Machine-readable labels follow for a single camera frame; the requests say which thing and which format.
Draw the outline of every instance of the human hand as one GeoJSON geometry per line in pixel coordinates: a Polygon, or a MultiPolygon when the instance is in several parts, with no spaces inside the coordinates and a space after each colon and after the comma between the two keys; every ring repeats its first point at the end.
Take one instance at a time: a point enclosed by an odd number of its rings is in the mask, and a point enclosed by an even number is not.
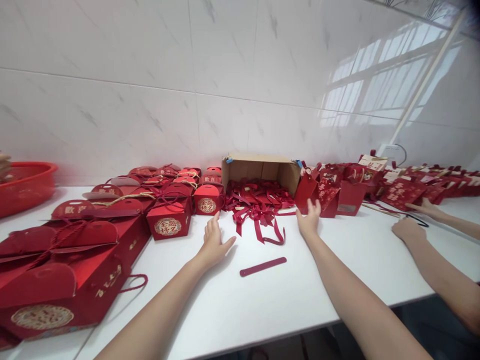
{"type": "Polygon", "coordinates": [[[404,217],[399,220],[391,227],[391,230],[405,243],[408,241],[421,241],[427,239],[425,229],[410,217],[404,217]]]}
{"type": "Polygon", "coordinates": [[[7,177],[7,174],[12,169],[10,167],[10,156],[0,152],[0,181],[7,177]]]}
{"type": "Polygon", "coordinates": [[[237,239],[236,236],[232,236],[226,243],[222,244],[219,217],[220,211],[207,222],[205,226],[205,235],[203,235],[203,245],[195,256],[205,270],[210,269],[222,261],[237,239]]]}
{"type": "Polygon", "coordinates": [[[322,211],[322,207],[320,206],[320,201],[318,199],[315,201],[315,206],[312,204],[310,199],[308,199],[306,203],[308,205],[308,215],[302,216],[300,210],[296,210],[298,228],[300,229],[300,233],[304,238],[308,238],[312,235],[318,235],[317,227],[319,225],[319,217],[322,211]]]}
{"type": "Polygon", "coordinates": [[[433,205],[426,197],[422,198],[421,206],[405,204],[408,208],[415,209],[419,213],[428,215],[435,221],[441,221],[447,214],[433,205]]]}

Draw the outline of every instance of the red plastic tub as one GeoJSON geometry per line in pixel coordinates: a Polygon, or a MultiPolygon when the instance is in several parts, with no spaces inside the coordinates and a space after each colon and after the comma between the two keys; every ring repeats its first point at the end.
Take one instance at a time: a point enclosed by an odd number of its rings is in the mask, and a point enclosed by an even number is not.
{"type": "Polygon", "coordinates": [[[11,180],[0,183],[0,218],[36,207],[55,192],[54,172],[49,162],[12,162],[11,180]]]}

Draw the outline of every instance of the human arm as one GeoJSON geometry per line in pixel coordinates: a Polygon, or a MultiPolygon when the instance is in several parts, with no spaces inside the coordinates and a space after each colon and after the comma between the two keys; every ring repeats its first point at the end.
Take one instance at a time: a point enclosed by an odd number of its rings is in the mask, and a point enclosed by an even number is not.
{"type": "Polygon", "coordinates": [[[225,258],[236,237],[222,244],[218,219],[208,221],[198,254],[148,302],[97,355],[96,360],[162,359],[179,316],[204,273],[225,258]]]}
{"type": "Polygon", "coordinates": [[[433,220],[439,223],[451,226],[458,231],[480,240],[480,225],[471,221],[463,220],[461,218],[452,216],[443,212],[438,207],[433,205],[426,197],[422,199],[421,206],[406,204],[407,207],[417,210],[419,213],[428,215],[433,220]]]}
{"type": "Polygon", "coordinates": [[[413,219],[400,220],[392,231],[403,240],[428,285],[463,325],[480,337],[480,286],[440,255],[413,219]]]}
{"type": "Polygon", "coordinates": [[[297,211],[298,227],[326,292],[367,359],[431,359],[398,317],[334,254],[317,233],[320,203],[297,211]]]}

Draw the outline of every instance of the white tile wall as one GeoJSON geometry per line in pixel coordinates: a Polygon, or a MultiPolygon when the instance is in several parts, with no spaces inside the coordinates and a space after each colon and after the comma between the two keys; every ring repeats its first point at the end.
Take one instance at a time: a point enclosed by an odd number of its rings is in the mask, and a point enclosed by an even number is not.
{"type": "MultiPolygon", "coordinates": [[[[0,149],[69,185],[228,151],[355,161],[390,140],[448,32],[364,0],[5,0],[0,149]]],[[[452,133],[478,158],[479,43],[454,46],[400,132],[409,155],[452,133]]]]}
{"type": "Polygon", "coordinates": [[[5,0],[0,67],[193,91],[187,0],[5,0]]]}
{"type": "Polygon", "coordinates": [[[429,161],[479,167],[479,64],[480,43],[459,34],[398,136],[408,151],[407,165],[429,161]]]}

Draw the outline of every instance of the white table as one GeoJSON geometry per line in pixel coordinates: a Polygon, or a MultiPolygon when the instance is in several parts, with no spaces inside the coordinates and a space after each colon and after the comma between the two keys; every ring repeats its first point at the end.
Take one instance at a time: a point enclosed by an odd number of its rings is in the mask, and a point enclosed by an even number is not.
{"type": "MultiPolygon", "coordinates": [[[[62,189],[65,192],[63,200],[79,198],[85,189],[62,189]]],[[[55,201],[39,210],[44,211],[42,214],[35,210],[25,218],[8,222],[9,229],[0,222],[0,239],[5,237],[1,237],[6,235],[4,232],[34,226],[36,219],[48,219],[48,214],[61,202],[55,201]]],[[[450,214],[480,222],[479,198],[447,199],[442,208],[450,214]]],[[[119,294],[91,335],[91,330],[85,330],[84,333],[23,343],[17,349],[0,352],[0,359],[93,359],[197,253],[209,219],[208,216],[194,216],[186,237],[156,242],[151,239],[133,267],[134,274],[148,275],[148,285],[142,291],[119,294]],[[61,346],[67,337],[72,340],[68,353],[61,346]],[[20,357],[28,348],[32,349],[29,356],[20,357]]],[[[339,320],[310,251],[298,233],[296,218],[285,216],[278,221],[281,227],[285,226],[283,246],[261,244],[255,236],[253,222],[245,222],[243,235],[237,239],[227,259],[211,270],[194,290],[174,335],[169,360],[210,357],[339,320]],[[279,257],[286,257],[287,263],[245,278],[239,275],[241,269],[279,257]]],[[[356,217],[321,219],[321,237],[389,306],[433,294],[407,248],[391,232],[396,221],[392,216],[366,207],[362,207],[356,217]]],[[[223,212],[219,222],[224,240],[235,235],[231,214],[223,212]]],[[[463,273],[480,282],[480,242],[432,221],[429,223],[432,226],[427,229],[427,235],[435,248],[463,273]]],[[[275,236],[271,227],[262,227],[262,231],[264,236],[275,236]]]]}

